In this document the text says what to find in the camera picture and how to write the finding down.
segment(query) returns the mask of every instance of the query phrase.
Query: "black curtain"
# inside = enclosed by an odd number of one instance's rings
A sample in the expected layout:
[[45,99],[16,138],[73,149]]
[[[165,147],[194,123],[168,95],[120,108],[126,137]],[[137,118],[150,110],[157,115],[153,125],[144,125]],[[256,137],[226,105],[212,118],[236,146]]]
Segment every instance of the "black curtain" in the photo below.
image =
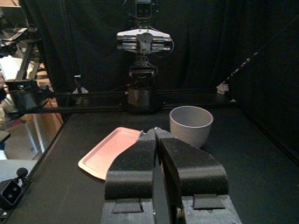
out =
[[[20,0],[20,3],[40,29],[54,91],[72,92],[77,74],[89,92],[120,90],[128,83],[134,55],[117,50],[116,35],[130,28],[126,13],[133,13],[134,1]],[[297,0],[157,3],[152,26],[170,34],[174,43],[170,55],[149,56],[149,62],[158,68],[158,88],[214,88],[259,52],[229,79],[229,94],[295,154],[299,151]]]
[[299,159],[299,2],[245,1],[229,82],[237,103]]
[[[126,13],[133,0],[21,0],[40,29],[50,83],[72,91],[80,74],[90,92],[120,89],[128,83],[134,55],[117,50],[117,32],[130,29]],[[232,69],[238,17],[244,1],[157,1],[152,26],[170,34],[174,48],[157,53],[160,89],[214,88]]]

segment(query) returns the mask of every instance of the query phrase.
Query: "tray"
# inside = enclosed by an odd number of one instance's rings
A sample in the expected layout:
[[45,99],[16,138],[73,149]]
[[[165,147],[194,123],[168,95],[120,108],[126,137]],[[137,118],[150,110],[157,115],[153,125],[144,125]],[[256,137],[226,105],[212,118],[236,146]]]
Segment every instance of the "tray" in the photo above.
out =
[[138,137],[140,130],[116,128],[78,161],[78,167],[96,178],[105,179],[114,158]]

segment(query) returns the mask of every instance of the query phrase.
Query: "clamp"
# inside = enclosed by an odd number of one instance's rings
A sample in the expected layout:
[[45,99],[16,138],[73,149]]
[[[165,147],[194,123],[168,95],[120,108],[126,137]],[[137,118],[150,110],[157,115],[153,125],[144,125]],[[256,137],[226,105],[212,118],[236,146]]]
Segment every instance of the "clamp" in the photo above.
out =
[[108,169],[100,223],[240,224],[228,193],[216,159],[149,129]]

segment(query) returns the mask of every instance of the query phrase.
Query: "floor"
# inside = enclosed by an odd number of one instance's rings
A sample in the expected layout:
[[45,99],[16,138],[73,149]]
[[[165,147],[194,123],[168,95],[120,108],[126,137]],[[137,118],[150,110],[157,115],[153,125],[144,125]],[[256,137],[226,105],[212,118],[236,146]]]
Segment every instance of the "floor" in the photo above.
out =
[[9,124],[4,153],[8,159],[38,159],[50,145],[61,120],[54,114],[25,115]]

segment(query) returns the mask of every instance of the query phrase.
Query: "white cup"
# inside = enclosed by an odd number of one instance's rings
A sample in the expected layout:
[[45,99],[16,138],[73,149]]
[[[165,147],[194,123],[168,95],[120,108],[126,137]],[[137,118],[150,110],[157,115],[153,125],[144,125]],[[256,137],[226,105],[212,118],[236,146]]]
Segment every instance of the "white cup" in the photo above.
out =
[[210,133],[212,114],[204,108],[181,106],[169,114],[170,133],[186,144],[200,148]]

